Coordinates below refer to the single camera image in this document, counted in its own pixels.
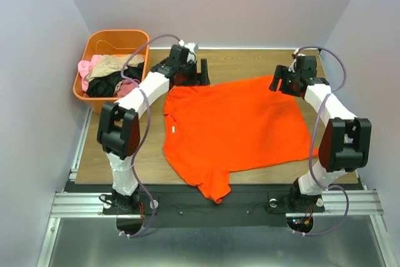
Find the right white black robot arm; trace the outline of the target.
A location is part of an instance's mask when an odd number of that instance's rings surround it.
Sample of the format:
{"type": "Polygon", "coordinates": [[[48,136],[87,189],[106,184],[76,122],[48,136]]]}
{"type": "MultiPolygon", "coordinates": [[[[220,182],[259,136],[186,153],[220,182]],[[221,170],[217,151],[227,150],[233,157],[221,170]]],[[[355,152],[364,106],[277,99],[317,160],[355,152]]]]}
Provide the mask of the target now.
{"type": "Polygon", "coordinates": [[[333,182],[363,168],[369,157],[372,124],[348,110],[334,95],[325,78],[317,76],[314,56],[295,54],[289,67],[276,66],[271,91],[303,98],[317,113],[325,130],[318,148],[318,160],[309,162],[308,172],[293,182],[287,196],[292,209],[323,206],[321,193],[333,182]]]}

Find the orange t shirt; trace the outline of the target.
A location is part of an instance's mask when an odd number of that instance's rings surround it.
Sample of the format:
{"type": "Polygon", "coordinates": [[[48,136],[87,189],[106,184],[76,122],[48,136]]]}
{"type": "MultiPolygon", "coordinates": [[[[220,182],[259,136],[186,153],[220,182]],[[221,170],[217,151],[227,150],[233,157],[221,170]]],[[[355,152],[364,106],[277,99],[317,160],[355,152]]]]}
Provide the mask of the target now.
{"type": "Polygon", "coordinates": [[[272,78],[214,86],[175,87],[164,103],[164,156],[202,195],[220,203],[231,173],[318,155],[292,96],[275,93],[272,78]]]}

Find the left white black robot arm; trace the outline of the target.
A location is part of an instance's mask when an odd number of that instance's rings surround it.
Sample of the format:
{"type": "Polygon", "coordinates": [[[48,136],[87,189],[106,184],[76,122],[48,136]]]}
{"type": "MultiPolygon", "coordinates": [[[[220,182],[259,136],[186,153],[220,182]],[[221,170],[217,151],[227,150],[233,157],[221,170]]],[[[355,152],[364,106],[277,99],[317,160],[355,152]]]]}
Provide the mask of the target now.
{"type": "Polygon", "coordinates": [[[153,66],[144,80],[126,96],[103,104],[97,141],[109,160],[113,189],[111,199],[102,198],[106,208],[128,213],[139,206],[139,182],[133,162],[143,138],[139,120],[155,100],[175,86],[206,86],[210,83],[206,60],[197,61],[196,43],[180,41],[169,56],[153,66]]]}

